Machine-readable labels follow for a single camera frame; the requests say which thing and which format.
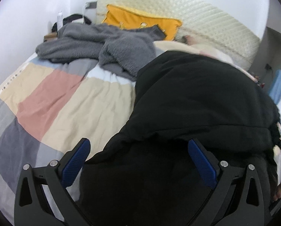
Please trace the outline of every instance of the metal bolt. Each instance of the metal bolt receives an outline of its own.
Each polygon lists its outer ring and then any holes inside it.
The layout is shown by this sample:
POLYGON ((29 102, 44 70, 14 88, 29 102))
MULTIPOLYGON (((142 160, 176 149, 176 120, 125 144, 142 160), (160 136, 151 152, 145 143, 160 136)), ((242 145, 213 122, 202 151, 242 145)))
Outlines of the metal bolt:
POLYGON ((23 170, 27 170, 27 169, 29 169, 30 168, 30 165, 29 164, 25 164, 24 166, 23 166, 23 170))
POLYGON ((56 165, 58 165, 58 161, 57 161, 57 160, 52 160, 52 161, 49 163, 49 165, 50 165, 51 167, 55 167, 56 165))
POLYGON ((254 165, 252 165, 252 164, 249 164, 249 165, 248 165, 248 168, 249 168, 251 171, 253 171, 253 170, 255 169, 254 165))
POLYGON ((221 162, 220 162, 220 165, 221 165, 222 167, 228 167, 227 161, 221 161, 221 162))

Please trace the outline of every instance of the mattress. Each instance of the mattress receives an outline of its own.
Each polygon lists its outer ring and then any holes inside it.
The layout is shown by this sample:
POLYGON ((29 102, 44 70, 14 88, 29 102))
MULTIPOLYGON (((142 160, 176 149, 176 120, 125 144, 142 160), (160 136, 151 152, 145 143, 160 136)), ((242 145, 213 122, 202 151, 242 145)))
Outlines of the mattress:
MULTIPOLYGON (((47 166, 91 141, 88 158, 101 151, 128 120, 135 83, 101 69, 96 60, 52 64, 36 54, 0 86, 0 210, 14 223, 14 198, 24 164, 47 166)), ((79 176, 68 187, 79 198, 79 176)), ((49 189, 53 212, 62 219, 49 189)))
POLYGON ((203 0, 98 0, 96 23, 107 13, 107 4, 136 8, 158 16, 183 21, 176 38, 190 35, 232 57, 235 64, 248 70, 260 40, 246 26, 203 0))

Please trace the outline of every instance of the black cloth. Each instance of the black cloth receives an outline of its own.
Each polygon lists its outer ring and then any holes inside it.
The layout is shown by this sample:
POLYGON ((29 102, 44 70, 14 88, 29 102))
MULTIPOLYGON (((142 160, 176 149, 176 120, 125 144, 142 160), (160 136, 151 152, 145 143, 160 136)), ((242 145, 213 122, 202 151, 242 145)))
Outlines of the black cloth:
MULTIPOLYGON (((66 25, 67 23, 71 23, 76 19, 82 19, 82 18, 83 18, 82 14, 74 13, 63 19, 63 25, 66 25)), ((91 20, 88 19, 86 16, 84 16, 84 21, 85 21, 85 24, 91 25, 91 20)), ((52 27, 52 32, 57 32, 57 22, 54 23, 54 25, 52 27)))
POLYGON ((138 72, 127 123, 85 163, 78 205, 95 226, 187 225, 211 191, 187 152, 197 138, 218 160, 255 165, 267 223, 277 182, 269 127, 278 121, 270 97, 238 69, 165 52, 138 72))

